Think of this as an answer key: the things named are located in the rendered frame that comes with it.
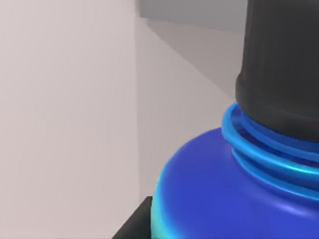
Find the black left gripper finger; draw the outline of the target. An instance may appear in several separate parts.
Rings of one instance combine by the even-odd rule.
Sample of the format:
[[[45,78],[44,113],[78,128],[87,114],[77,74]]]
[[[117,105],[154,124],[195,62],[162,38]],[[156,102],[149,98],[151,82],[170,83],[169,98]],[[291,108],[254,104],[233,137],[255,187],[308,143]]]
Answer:
[[[112,239],[151,239],[152,196],[147,196]]]

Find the blue bottle with black cap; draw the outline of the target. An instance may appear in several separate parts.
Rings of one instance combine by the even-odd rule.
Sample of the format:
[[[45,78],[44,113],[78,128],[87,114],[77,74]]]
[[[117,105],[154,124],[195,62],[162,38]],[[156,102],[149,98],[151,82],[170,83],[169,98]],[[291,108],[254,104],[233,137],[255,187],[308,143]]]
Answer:
[[[319,0],[248,0],[235,98],[165,164],[151,239],[319,239]]]

